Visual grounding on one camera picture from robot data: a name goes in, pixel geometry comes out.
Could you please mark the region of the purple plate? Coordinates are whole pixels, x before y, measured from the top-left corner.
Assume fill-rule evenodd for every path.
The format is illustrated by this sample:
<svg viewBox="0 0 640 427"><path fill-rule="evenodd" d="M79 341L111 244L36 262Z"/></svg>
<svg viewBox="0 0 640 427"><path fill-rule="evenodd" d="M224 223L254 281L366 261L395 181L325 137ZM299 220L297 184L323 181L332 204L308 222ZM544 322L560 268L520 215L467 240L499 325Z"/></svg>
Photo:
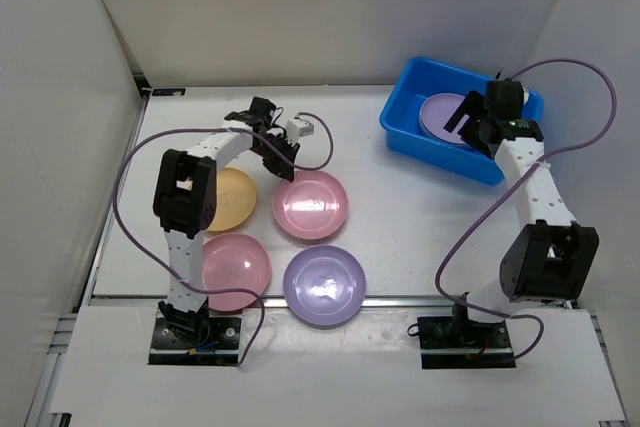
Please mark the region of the purple plate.
<svg viewBox="0 0 640 427"><path fill-rule="evenodd" d="M444 125L453 115L464 96L455 93L439 93L428 97L419 110L418 122L423 135L446 145L471 150L458 133L460 124L453 132Z"/></svg>
<svg viewBox="0 0 640 427"><path fill-rule="evenodd" d="M296 254L283 275L288 308L301 321L320 329L339 327L354 317L367 293L361 263L333 245L309 247Z"/></svg>

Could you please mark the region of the yellow plate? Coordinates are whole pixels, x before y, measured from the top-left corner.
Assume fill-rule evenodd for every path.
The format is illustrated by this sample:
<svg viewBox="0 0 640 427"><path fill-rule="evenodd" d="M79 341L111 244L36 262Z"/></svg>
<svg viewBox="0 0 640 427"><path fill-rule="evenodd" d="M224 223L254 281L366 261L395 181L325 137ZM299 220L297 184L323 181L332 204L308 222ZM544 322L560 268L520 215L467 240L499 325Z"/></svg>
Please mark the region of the yellow plate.
<svg viewBox="0 0 640 427"><path fill-rule="evenodd" d="M258 190L244 171L226 167L217 175L217 204L208 232L226 232L245 223L254 212Z"/></svg>

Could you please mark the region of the pink plate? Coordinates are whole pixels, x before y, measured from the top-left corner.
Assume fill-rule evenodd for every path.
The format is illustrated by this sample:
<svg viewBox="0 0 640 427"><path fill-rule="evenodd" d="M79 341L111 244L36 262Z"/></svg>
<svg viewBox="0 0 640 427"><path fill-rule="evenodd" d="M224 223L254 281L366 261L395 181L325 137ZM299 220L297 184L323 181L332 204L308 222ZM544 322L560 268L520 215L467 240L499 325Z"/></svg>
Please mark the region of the pink plate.
<svg viewBox="0 0 640 427"><path fill-rule="evenodd" d="M261 295L270 278L270 259L254 237L228 233L204 244L203 283L206 289L242 288Z"/></svg>
<svg viewBox="0 0 640 427"><path fill-rule="evenodd" d="M331 237L347 220L349 200L342 183L324 171L299 171L282 181L272 197L272 213L287 234L305 241Z"/></svg>

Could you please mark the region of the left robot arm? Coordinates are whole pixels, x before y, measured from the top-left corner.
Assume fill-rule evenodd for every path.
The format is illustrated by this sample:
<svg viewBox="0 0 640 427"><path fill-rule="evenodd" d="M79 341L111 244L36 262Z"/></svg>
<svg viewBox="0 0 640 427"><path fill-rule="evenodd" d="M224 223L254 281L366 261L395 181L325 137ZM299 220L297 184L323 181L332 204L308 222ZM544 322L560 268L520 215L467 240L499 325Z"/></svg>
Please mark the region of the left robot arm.
<svg viewBox="0 0 640 427"><path fill-rule="evenodd" d="M204 344L211 324L205 306L204 234L216 213L217 174L245 151L261 157L275 176L292 181L299 140L314 127L295 116L276 124L277 107L255 97L250 107L224 117L220 130L187 150L167 150L161 159L153 212L164 231L173 271L167 298L159 303L169 330L190 347Z"/></svg>

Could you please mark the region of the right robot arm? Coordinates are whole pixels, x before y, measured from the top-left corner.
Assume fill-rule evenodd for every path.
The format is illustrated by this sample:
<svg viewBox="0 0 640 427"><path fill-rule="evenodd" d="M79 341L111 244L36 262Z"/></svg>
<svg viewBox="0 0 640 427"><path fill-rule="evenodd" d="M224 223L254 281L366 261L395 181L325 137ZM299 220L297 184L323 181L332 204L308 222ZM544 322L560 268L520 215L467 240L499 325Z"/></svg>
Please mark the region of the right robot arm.
<svg viewBox="0 0 640 427"><path fill-rule="evenodd" d="M599 247L593 227L566 207L545 163L539 124L523 116L528 96L518 81L491 80L470 91L447 121L470 147L495 161L516 204L520 231L503 256L498 276L462 296L449 334L460 346L480 340L486 325L581 294Z"/></svg>

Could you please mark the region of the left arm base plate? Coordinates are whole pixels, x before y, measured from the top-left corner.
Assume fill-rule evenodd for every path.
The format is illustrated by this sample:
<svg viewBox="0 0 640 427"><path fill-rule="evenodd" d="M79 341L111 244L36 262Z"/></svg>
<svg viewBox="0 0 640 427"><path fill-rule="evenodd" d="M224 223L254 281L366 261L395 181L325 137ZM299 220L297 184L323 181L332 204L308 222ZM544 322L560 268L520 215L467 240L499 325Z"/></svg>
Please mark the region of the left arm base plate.
<svg viewBox="0 0 640 427"><path fill-rule="evenodd" d="M240 357L240 316L209 313L200 332L177 334L158 313L152 331L147 364L154 366L232 367Z"/></svg>

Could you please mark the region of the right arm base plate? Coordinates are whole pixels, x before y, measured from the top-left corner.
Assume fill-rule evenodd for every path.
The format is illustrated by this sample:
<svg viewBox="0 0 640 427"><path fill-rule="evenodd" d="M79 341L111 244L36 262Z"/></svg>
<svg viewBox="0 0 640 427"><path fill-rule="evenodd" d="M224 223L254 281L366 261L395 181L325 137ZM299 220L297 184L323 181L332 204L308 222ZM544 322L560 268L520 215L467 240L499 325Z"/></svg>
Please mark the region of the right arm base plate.
<svg viewBox="0 0 640 427"><path fill-rule="evenodd" d="M515 368L506 322L479 323L455 304L447 315L423 315L407 328L419 341L424 370Z"/></svg>

